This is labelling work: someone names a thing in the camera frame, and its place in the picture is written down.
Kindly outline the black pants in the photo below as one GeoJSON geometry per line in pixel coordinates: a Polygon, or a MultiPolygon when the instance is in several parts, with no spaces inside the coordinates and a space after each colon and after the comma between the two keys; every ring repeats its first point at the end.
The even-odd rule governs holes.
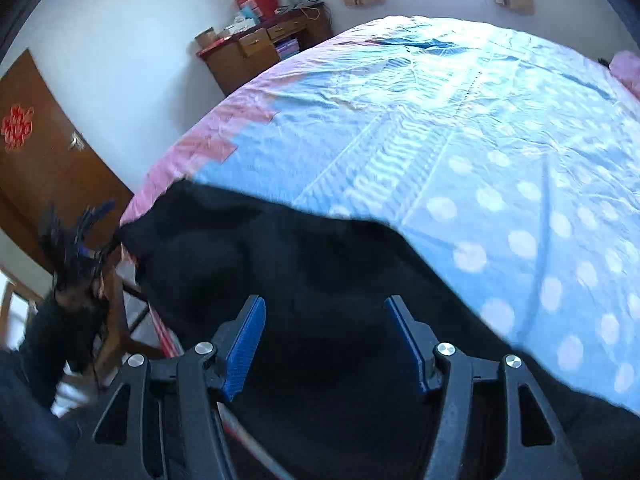
{"type": "MultiPolygon", "coordinates": [[[[305,214],[181,180],[118,238],[137,280],[184,348],[212,338],[249,296],[266,325],[235,416],[299,479],[422,479],[440,395],[421,400],[400,367],[385,300],[467,356],[500,361],[510,346],[381,223],[305,214]]],[[[570,442],[579,479],[639,474],[639,419],[561,384],[522,359],[570,442]]],[[[498,479],[503,397],[473,393],[460,479],[498,479]]]]}

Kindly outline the brown wooden door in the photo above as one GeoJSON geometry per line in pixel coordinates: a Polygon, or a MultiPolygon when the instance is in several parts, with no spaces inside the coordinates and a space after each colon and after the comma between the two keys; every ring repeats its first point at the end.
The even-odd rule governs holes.
{"type": "Polygon", "coordinates": [[[43,269],[51,266],[38,244],[47,206],[66,226],[88,206],[114,200],[114,209],[86,237],[98,249],[108,242],[132,192],[76,130],[42,79],[29,51],[1,77],[1,119],[13,104],[34,108],[34,130],[25,144],[7,152],[1,137],[1,229],[43,269]]]}

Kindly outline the red plaid mattress cover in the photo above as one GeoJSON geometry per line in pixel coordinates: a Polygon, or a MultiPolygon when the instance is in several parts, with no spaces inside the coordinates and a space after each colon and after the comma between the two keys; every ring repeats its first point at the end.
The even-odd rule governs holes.
{"type": "Polygon", "coordinates": [[[192,479],[236,477],[227,436],[237,440],[274,478],[293,477],[228,407],[243,390],[266,317],[265,301],[250,296],[238,316],[222,324],[212,340],[199,342],[183,356],[152,365],[154,380],[177,385],[183,456],[192,479]]]}

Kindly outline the person left dark sleeve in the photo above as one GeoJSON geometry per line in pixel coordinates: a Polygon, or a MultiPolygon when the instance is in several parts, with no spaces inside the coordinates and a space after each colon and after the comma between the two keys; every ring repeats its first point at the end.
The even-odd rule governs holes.
{"type": "Polygon", "coordinates": [[[51,408],[64,368],[81,373],[90,365],[103,320],[88,309],[68,312],[49,294],[18,349],[1,352],[3,479],[66,477],[86,413],[59,418],[51,408]]]}

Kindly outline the red knot door ornament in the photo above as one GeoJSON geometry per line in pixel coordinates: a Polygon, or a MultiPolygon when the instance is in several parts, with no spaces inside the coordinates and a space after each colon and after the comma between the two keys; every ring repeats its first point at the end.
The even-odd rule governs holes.
{"type": "Polygon", "coordinates": [[[21,104],[13,104],[9,113],[1,119],[1,136],[7,152],[21,148],[32,135],[34,123],[34,108],[22,107],[21,104]]]}

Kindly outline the wooden desk with drawers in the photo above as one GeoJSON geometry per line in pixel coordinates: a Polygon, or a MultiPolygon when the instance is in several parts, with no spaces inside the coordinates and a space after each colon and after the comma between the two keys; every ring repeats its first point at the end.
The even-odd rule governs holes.
{"type": "Polygon", "coordinates": [[[275,15],[245,32],[219,39],[198,51],[224,96],[238,90],[285,59],[284,46],[293,54],[311,49],[334,36],[330,12],[322,1],[275,15]]]}

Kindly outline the cardboard box on desk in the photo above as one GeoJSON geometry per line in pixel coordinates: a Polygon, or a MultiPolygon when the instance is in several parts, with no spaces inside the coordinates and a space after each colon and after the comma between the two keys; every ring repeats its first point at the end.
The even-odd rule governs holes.
{"type": "Polygon", "coordinates": [[[216,30],[213,27],[209,27],[204,32],[200,32],[194,40],[200,49],[205,49],[217,40],[216,30]]]}

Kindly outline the blue pink polka bedsheet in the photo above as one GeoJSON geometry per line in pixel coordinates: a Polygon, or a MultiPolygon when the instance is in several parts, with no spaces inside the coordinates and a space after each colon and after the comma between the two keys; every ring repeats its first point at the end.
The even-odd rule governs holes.
{"type": "Polygon", "coordinates": [[[152,167],[392,226],[498,335],[639,406],[639,101],[526,32],[381,18],[266,70],[152,167]]]}

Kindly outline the white tissue box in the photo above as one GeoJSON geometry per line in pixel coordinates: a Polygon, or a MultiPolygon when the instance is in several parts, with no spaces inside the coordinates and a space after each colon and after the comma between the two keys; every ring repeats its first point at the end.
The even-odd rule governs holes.
{"type": "Polygon", "coordinates": [[[237,15],[233,22],[228,25],[224,30],[229,33],[230,36],[246,32],[256,26],[254,18],[247,18],[244,15],[237,15]]]}

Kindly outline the red gift bag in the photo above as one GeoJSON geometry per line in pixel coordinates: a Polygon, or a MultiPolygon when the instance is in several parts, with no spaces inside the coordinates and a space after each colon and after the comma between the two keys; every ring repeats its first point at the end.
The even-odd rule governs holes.
{"type": "Polygon", "coordinates": [[[258,21],[270,20],[277,14],[278,0],[235,0],[239,10],[248,18],[258,21]]]}

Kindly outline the pink folded quilt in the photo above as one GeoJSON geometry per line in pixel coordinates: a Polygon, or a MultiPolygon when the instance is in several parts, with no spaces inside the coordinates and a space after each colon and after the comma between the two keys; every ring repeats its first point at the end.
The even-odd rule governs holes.
{"type": "Polygon", "coordinates": [[[631,51],[620,51],[613,56],[608,64],[612,75],[623,86],[640,99],[640,56],[631,51]]]}

